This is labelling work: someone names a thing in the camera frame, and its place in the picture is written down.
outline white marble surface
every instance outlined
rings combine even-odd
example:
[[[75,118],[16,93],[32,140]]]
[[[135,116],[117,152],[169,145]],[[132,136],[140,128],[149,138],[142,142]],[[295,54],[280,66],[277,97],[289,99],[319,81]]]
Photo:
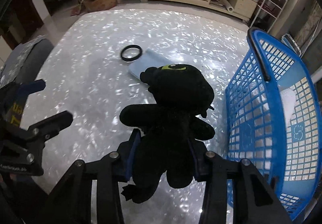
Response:
[[[76,159],[98,160],[128,140],[132,131],[119,122],[129,104],[154,103],[147,86],[128,73],[120,51],[129,44],[150,48],[174,63],[199,68],[215,92],[205,119],[216,135],[205,142],[220,155],[227,152],[224,89],[248,50],[246,33],[196,15],[165,10],[111,10],[82,16],[67,31],[43,65],[38,78],[44,91],[32,94],[21,126],[63,110],[74,116],[72,125],[49,140],[43,152],[45,173],[35,178],[47,192]],[[169,187],[161,178],[154,196],[145,203],[121,203],[125,223],[197,223],[204,183],[184,189]],[[95,222],[95,187],[93,221]],[[229,211],[228,222],[232,222]]]

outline stuffed animal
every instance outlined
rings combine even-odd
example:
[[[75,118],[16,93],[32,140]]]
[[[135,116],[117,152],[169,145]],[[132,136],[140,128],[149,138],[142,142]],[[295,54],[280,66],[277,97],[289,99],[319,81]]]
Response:
[[[120,113],[123,124],[145,133],[134,155],[135,185],[122,192],[135,203],[154,194],[164,172],[171,187],[188,186],[194,167],[189,139],[209,140],[215,135],[211,125],[196,117],[205,118],[214,99],[212,87],[197,68],[187,64],[150,67],[140,80],[149,85],[156,104],[129,105]]]

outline plush toy arm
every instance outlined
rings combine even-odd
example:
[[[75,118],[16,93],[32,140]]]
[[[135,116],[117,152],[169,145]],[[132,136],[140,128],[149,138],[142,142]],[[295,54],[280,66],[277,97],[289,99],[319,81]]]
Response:
[[[132,104],[120,113],[120,121],[130,127],[153,126],[164,112],[157,104]]]
[[[150,85],[150,83],[153,81],[153,73],[156,70],[157,70],[157,67],[147,68],[145,71],[140,73],[140,80]]]
[[[194,138],[201,141],[210,140],[215,135],[215,130],[210,124],[195,116],[190,119],[190,130]]]

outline white shelving rack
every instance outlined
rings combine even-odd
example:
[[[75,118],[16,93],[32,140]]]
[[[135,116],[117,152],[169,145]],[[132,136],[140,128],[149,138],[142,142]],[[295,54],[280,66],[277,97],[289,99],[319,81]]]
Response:
[[[275,24],[276,20],[277,20],[277,19],[279,18],[279,16],[281,15],[281,13],[282,13],[282,11],[283,11],[283,9],[284,9],[284,7],[285,7],[285,5],[286,5],[286,3],[287,3],[287,1],[288,1],[288,0],[284,0],[284,4],[283,4],[283,6],[282,6],[282,7],[278,6],[276,3],[274,3],[274,2],[273,2],[273,1],[271,1],[271,0],[268,0],[268,1],[270,1],[272,4],[274,4],[277,8],[279,8],[279,9],[280,9],[280,11],[279,11],[278,15],[277,15],[277,16],[274,16],[274,15],[273,15],[273,14],[271,14],[269,11],[266,11],[266,10],[263,8],[263,6],[264,6],[264,4],[265,4],[266,0],[263,0],[263,1],[262,1],[262,3],[261,3],[260,5],[258,5],[258,11],[257,11],[257,13],[255,14],[255,17],[254,17],[254,19],[253,19],[253,21],[252,21],[252,23],[251,23],[250,27],[252,27],[252,26],[254,25],[254,23],[255,23],[255,21],[256,21],[256,19],[257,19],[258,15],[261,13],[261,11],[264,11],[264,12],[266,12],[267,14],[269,14],[270,16],[272,16],[272,17],[274,18],[274,21],[271,23],[271,25],[270,25],[269,29],[267,30],[267,32],[269,33],[269,31],[271,30],[271,28],[272,28],[272,27],[273,27],[273,25]]]

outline basket handle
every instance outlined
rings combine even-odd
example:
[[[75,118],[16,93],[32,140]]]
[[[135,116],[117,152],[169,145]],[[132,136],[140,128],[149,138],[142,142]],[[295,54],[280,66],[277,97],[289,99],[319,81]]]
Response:
[[[269,73],[267,72],[267,70],[265,68],[265,64],[264,64],[263,58],[262,58],[262,56],[260,54],[260,49],[258,49],[258,47],[257,47],[257,45],[256,45],[256,43],[255,43],[255,41],[254,41],[254,39],[252,37],[252,33],[255,30],[263,31],[263,30],[258,29],[256,27],[251,27],[247,31],[247,38],[248,38],[248,41],[251,44],[252,48],[254,49],[254,53],[255,53],[256,58],[258,60],[258,63],[259,63],[259,66],[260,66],[260,70],[262,71],[264,81],[270,81],[270,75],[269,75]]]

